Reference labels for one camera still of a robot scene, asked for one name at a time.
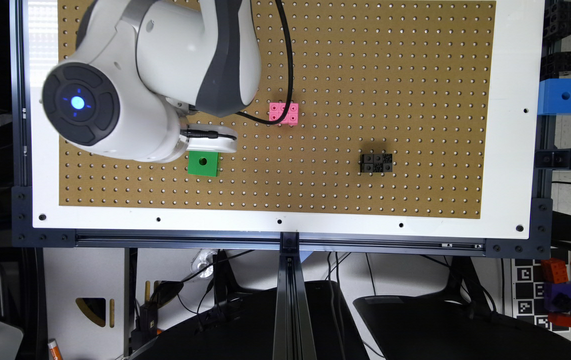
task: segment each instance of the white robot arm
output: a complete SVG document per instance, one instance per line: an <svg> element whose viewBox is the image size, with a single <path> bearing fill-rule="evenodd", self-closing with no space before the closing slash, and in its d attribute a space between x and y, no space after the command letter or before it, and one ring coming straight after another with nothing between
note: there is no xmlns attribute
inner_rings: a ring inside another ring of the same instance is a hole
<svg viewBox="0 0 571 360"><path fill-rule="evenodd" d="M81 149L170 162L185 151L236 151L237 134L188 124L252 101L260 55L250 0L201 0L201 12L156 0L99 0L85 13L77 50L43 86L54 128Z"/></svg>

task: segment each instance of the black block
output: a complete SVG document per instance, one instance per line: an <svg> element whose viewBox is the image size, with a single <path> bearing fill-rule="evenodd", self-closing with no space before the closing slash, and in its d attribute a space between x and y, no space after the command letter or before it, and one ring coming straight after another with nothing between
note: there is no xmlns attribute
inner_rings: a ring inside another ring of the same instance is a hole
<svg viewBox="0 0 571 360"><path fill-rule="evenodd" d="M567 75L571 75L571 51L549 54L541 59L541 81Z"/></svg>
<svg viewBox="0 0 571 360"><path fill-rule="evenodd" d="M559 2L545 9L543 42L553 43L571 35L571 2Z"/></svg>
<svg viewBox="0 0 571 360"><path fill-rule="evenodd" d="M361 173L392 172L394 158L392 154L363 154L361 155Z"/></svg>
<svg viewBox="0 0 571 360"><path fill-rule="evenodd" d="M559 293L554 300L552 300L552 305L563 312L571 311L571 298L563 293Z"/></svg>

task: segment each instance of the pegboard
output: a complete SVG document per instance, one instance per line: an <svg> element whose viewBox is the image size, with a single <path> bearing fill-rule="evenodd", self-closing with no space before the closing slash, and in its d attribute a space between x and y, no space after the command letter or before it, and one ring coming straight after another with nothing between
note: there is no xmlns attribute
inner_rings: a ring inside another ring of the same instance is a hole
<svg viewBox="0 0 571 360"><path fill-rule="evenodd" d="M198 8L195 1L179 1ZM90 1L59 0L59 55L74 51ZM299 126L233 115L190 122L239 133L219 176L114 160L60 142L63 206L261 210L480 218L496 2L286 2ZM285 101L276 6L253 2L262 75L249 113ZM362 153L394 172L359 173Z"/></svg>

